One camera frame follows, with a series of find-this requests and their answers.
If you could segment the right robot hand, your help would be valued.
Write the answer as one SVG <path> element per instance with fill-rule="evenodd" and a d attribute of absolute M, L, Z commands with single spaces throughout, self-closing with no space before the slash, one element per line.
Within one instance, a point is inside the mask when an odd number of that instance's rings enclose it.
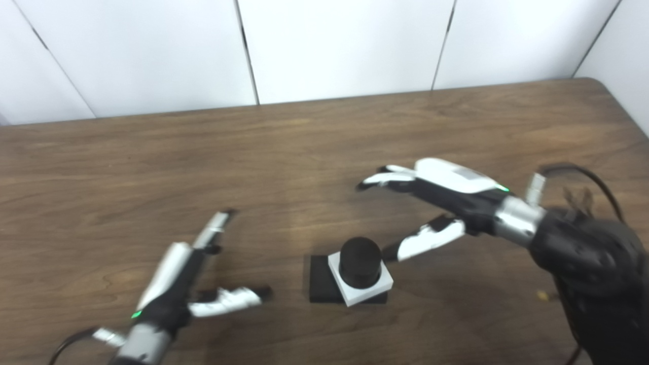
<path fill-rule="evenodd" d="M 383 259 L 401 262 L 437 249 L 466 234 L 494 234 L 496 212 L 507 197 L 496 180 L 442 159 L 420 159 L 414 168 L 385 165 L 364 178 L 358 190 L 383 187 L 408 193 L 445 211 L 397 243 L 383 248 Z"/>

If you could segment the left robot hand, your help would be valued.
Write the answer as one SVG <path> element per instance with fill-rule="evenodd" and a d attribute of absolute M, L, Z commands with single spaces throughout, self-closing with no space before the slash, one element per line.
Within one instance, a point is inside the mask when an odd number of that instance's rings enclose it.
<path fill-rule="evenodd" d="M 232 290 L 218 288 L 212 300 L 190 301 L 193 286 L 207 259 L 220 254 L 220 238 L 235 214 L 234 209 L 219 211 L 192 244 L 171 244 L 137 303 L 132 315 L 134 323 L 150 324 L 174 334 L 187 326 L 193 317 L 222 316 L 261 305 L 271 298 L 273 290 L 264 286 Z"/>

